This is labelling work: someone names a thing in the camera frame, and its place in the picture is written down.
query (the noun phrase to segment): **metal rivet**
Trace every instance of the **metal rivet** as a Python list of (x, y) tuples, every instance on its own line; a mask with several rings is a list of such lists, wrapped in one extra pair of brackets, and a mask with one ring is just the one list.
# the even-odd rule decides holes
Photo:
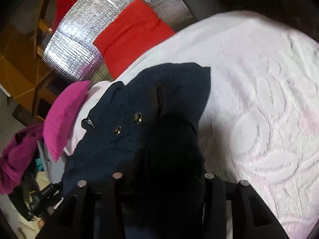
[(246, 181), (246, 180), (241, 180), (241, 181), (239, 182), (239, 184), (242, 185), (242, 186), (244, 186), (244, 187), (247, 187), (247, 186), (250, 185), (249, 181)]
[(79, 187), (84, 187), (85, 185), (87, 185), (87, 181), (82, 180), (78, 182)]
[(138, 112), (138, 113), (136, 113), (135, 115), (134, 115), (134, 123), (136, 123), (136, 124), (140, 124), (141, 122), (142, 122), (142, 114), (141, 114), (141, 112)]
[(123, 177), (123, 174), (121, 172), (115, 172), (113, 173), (113, 178), (114, 179), (120, 179)]
[(117, 136), (119, 133), (121, 133), (121, 126), (118, 126), (115, 130), (114, 130), (114, 134)]
[(213, 175), (211, 172), (206, 172), (204, 176), (206, 179), (213, 179), (215, 177), (215, 175)]
[(50, 215), (52, 215), (53, 212), (54, 212), (54, 208), (53, 208), (52, 206), (49, 206), (49, 207), (47, 208), (47, 212), (48, 212)]

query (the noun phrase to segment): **pink pillow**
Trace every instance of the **pink pillow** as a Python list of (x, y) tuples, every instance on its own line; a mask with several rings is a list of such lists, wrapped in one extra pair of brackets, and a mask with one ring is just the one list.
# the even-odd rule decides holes
[(73, 122), (86, 95), (90, 81), (68, 86), (50, 108), (43, 127), (43, 138), (52, 158), (57, 161), (63, 153)]
[(112, 82), (109, 81), (101, 81), (93, 85), (87, 92), (87, 96), (85, 97), (85, 100), (83, 101), (73, 122), (73, 128), (70, 132), (68, 142), (63, 149), (68, 156), (71, 156), (74, 153), (79, 141), (82, 140), (87, 132), (86, 129), (82, 128), (82, 120), (89, 115), (90, 110), (98, 103), (111, 84)]

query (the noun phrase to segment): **floor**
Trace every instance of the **floor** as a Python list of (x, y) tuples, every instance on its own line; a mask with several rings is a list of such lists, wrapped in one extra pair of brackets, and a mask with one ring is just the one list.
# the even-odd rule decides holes
[(13, 116), (14, 109), (7, 106), (7, 96), (0, 90), (0, 156), (2, 156), (3, 148), (9, 143), (13, 135), (24, 126)]

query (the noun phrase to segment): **bed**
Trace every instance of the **bed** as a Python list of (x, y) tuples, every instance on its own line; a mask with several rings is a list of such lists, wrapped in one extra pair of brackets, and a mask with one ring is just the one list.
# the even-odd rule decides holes
[[(116, 81), (127, 84), (166, 62), (210, 66), (211, 93), (199, 123), (206, 169), (223, 180), (248, 180), (288, 236), (306, 238), (319, 218), (318, 52), (317, 42), (286, 25), (247, 11), (223, 13), (150, 49)], [(110, 84), (88, 92), (69, 154), (85, 134), (81, 120)]]

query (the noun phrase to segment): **red pillow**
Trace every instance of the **red pillow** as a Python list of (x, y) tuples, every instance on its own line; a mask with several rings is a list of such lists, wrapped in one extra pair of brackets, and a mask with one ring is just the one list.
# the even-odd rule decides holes
[(143, 0), (134, 0), (93, 44), (116, 79), (143, 53), (174, 34)]

